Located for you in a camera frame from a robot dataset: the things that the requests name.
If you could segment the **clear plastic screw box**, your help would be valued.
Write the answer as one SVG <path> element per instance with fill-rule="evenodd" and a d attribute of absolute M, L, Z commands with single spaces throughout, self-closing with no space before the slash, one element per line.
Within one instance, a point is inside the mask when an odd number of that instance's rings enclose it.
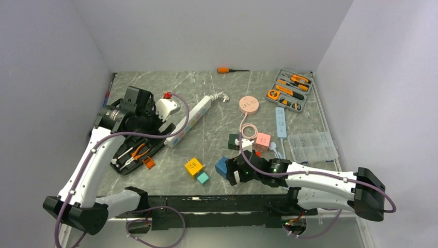
<path fill-rule="evenodd" d="M 329 132 L 294 134 L 287 140 L 297 163 L 334 162 L 339 157 Z"/>

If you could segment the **white power strip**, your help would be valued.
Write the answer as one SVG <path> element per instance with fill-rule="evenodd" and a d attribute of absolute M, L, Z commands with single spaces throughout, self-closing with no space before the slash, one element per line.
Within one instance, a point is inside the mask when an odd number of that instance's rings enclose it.
<path fill-rule="evenodd" d="M 182 138 L 190 131 L 192 126 L 200 120 L 200 118 L 207 112 L 207 110 L 211 107 L 212 102 L 218 100 L 219 98 L 223 99 L 223 102 L 227 102 L 229 100 L 229 96 L 223 91 L 219 93 L 215 93 L 213 95 L 204 96 L 189 112 L 189 118 L 187 124 L 185 123 L 186 118 L 181 120 L 177 125 L 172 134 L 176 133 L 180 129 L 182 130 L 178 135 L 166 138 L 164 144 L 169 148 L 175 147 Z"/>

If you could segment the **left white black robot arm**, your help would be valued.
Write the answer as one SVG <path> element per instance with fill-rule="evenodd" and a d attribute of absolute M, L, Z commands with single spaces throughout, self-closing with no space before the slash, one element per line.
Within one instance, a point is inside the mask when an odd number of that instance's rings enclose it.
<path fill-rule="evenodd" d="M 105 171 L 127 136 L 165 139 L 159 132 L 167 117 L 179 111 L 171 95 L 154 100 L 149 91 L 130 86 L 125 96 L 98 111 L 89 144 L 69 181 L 56 196 L 48 196 L 43 208 L 56 219 L 55 236 L 61 224 L 95 235 L 108 219 L 131 212 L 147 213 L 147 192 L 127 187 L 117 194 L 99 198 L 97 191 Z"/>

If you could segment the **teal small plug adapter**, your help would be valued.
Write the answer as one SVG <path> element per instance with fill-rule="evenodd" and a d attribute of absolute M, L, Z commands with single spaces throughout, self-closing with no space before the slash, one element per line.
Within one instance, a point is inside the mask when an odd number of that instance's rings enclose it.
<path fill-rule="evenodd" d="M 205 172 L 200 172 L 196 175 L 196 179 L 202 185 L 206 184 L 209 180 L 209 176 Z"/>

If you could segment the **dark green cube adapter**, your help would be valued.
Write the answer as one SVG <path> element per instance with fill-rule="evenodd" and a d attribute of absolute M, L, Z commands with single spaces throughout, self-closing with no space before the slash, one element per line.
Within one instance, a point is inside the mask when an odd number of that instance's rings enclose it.
<path fill-rule="evenodd" d="M 239 142 L 238 142 L 239 135 L 238 134 L 229 134 L 227 147 L 230 150 L 239 150 Z"/>

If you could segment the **grey tool case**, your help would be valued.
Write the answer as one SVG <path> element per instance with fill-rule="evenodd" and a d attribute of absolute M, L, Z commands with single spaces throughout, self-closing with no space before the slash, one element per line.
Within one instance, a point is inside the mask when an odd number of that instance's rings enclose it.
<path fill-rule="evenodd" d="M 290 69 L 281 68 L 275 76 L 274 82 L 265 93 L 265 98 L 280 107 L 295 113 L 300 113 L 307 102 L 307 97 L 311 92 L 313 84 L 313 72 L 295 72 Z M 276 101 L 267 97 L 267 93 L 271 89 L 277 90 L 279 93 L 279 97 Z M 291 107 L 291 105 L 296 102 L 302 107 L 299 112 Z"/>

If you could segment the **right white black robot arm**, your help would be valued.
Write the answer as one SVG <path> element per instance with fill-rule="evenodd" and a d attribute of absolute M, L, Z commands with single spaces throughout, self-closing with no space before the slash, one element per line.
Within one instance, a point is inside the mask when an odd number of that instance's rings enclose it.
<path fill-rule="evenodd" d="M 283 203 L 267 203 L 266 208 L 282 215 L 318 208 L 352 211 L 362 219 L 384 219 L 385 185 L 367 168 L 356 172 L 335 172 L 308 167 L 286 159 L 266 160 L 244 151 L 227 159 L 226 179 L 234 186 L 257 180 L 272 188 L 287 188 Z"/>

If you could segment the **light blue power strip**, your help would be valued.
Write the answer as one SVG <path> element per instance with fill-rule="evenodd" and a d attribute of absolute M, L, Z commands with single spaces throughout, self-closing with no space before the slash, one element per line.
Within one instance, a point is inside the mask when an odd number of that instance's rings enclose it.
<path fill-rule="evenodd" d="M 285 109 L 283 107 L 276 107 L 275 117 L 276 117 L 277 137 L 286 138 L 287 128 L 286 128 Z"/>

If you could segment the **black tool case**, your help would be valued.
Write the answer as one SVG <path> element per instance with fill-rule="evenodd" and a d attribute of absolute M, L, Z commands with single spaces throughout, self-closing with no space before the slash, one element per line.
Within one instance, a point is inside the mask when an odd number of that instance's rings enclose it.
<path fill-rule="evenodd" d="M 165 135 L 175 128 L 171 124 L 165 130 L 159 130 L 165 121 L 156 113 L 155 101 L 151 96 L 144 100 L 120 98 L 98 112 L 98 121 L 99 126 L 109 129 L 111 134 L 138 132 Z M 109 164 L 120 175 L 128 175 L 144 162 L 151 162 L 151 157 L 164 146 L 164 139 L 150 139 L 126 134 L 123 137 L 124 142 L 110 159 Z"/>

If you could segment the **dark blue cube adapter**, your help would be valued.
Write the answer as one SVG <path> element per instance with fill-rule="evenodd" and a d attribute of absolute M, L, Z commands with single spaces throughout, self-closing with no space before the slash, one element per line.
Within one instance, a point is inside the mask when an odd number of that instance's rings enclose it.
<path fill-rule="evenodd" d="M 224 179 L 227 179 L 227 158 L 222 157 L 215 165 L 216 172 L 221 175 Z"/>

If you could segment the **pink cube adapter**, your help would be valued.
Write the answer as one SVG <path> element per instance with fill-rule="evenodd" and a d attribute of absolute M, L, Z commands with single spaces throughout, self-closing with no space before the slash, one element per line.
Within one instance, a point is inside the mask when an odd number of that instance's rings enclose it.
<path fill-rule="evenodd" d="M 271 142 L 271 136 L 269 134 L 259 132 L 255 140 L 255 150 L 260 152 L 266 152 Z"/>

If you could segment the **white cube adapter with picture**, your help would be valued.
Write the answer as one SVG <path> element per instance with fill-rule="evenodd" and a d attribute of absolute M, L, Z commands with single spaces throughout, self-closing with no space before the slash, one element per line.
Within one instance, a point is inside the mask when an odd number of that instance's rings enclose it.
<path fill-rule="evenodd" d="M 233 176 L 234 176 L 234 179 L 235 179 L 235 181 L 236 181 L 236 184 L 235 184 L 234 186 L 235 186 L 235 187 L 238 187 L 238 186 L 241 184 L 241 182 L 240 182 L 239 171 L 238 171 L 238 170 L 235 170 L 235 171 L 233 172 Z"/>

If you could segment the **yellow cube adapter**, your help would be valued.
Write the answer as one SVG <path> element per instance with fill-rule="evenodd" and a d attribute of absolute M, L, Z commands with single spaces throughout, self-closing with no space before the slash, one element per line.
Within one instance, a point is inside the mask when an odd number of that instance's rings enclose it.
<path fill-rule="evenodd" d="M 187 163 L 184 165 L 184 168 L 192 178 L 195 178 L 199 173 L 202 173 L 204 170 L 204 166 L 197 160 L 197 158 L 192 158 L 191 160 L 188 160 Z"/>

